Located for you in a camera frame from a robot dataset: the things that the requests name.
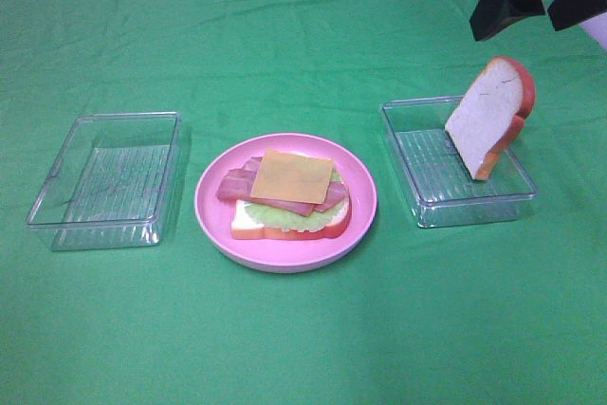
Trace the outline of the bacon strip toy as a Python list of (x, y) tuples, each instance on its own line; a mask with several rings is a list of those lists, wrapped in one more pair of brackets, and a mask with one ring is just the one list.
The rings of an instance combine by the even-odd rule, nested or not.
[(250, 193), (255, 177), (256, 173), (253, 171), (245, 169), (229, 170), (221, 179), (216, 196), (221, 200), (228, 201), (242, 199), (251, 203), (294, 212), (302, 216), (309, 216), (314, 211), (314, 203), (253, 197)]
[[(257, 172), (262, 161), (261, 156), (254, 156), (249, 159), (242, 169)], [(326, 198), (322, 203), (314, 203), (315, 209), (313, 212), (326, 212), (329, 209), (336, 206), (342, 200), (348, 197), (348, 191), (346, 186), (339, 180), (334, 180), (331, 175), (330, 183), (328, 186)]]

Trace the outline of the yellow cheese slice toy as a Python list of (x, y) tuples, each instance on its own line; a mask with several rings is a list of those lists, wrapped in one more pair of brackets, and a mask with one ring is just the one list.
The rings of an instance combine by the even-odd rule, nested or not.
[(289, 202), (322, 203), (334, 161), (267, 149), (256, 172), (250, 195)]

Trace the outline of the clear right bread tray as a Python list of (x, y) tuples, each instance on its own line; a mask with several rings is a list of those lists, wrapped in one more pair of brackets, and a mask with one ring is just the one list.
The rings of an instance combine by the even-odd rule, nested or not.
[(387, 101), (385, 142), (407, 211), (420, 228), (512, 221), (533, 212), (538, 188), (511, 149), (487, 181), (470, 177), (444, 124), (459, 96)]

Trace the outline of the green tablecloth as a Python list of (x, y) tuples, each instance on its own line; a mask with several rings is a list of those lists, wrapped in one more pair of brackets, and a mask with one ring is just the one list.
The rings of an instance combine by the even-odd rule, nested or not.
[[(1, 0), (5, 404), (602, 404), (606, 54), (543, 17), (477, 42), (477, 0)], [(386, 101), (463, 93), (495, 55), (532, 73), (517, 142), (535, 211), (423, 230)], [(146, 249), (52, 252), (26, 217), (73, 120), (178, 111), (175, 227)], [(373, 227), (329, 267), (266, 274), (200, 229), (231, 145), (330, 138), (372, 173)]]

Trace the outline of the pink round plate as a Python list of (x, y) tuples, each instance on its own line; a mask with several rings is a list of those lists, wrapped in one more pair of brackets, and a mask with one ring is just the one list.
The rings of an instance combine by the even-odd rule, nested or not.
[[(352, 215), (344, 233), (334, 239), (236, 240), (230, 235), (234, 206), (215, 196), (228, 170), (242, 166), (267, 149), (334, 160), (348, 186)], [(294, 273), (329, 265), (352, 250), (371, 228), (377, 211), (377, 189), (366, 166), (349, 150), (329, 139), (301, 133), (277, 133), (240, 142), (219, 155), (200, 177), (194, 209), (212, 243), (238, 264), (267, 272)]]

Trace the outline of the clear left ingredient tray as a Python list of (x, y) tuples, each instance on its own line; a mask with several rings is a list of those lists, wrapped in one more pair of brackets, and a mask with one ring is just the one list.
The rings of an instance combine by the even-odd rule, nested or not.
[(160, 243), (180, 155), (176, 111), (77, 118), (26, 219), (53, 251)]

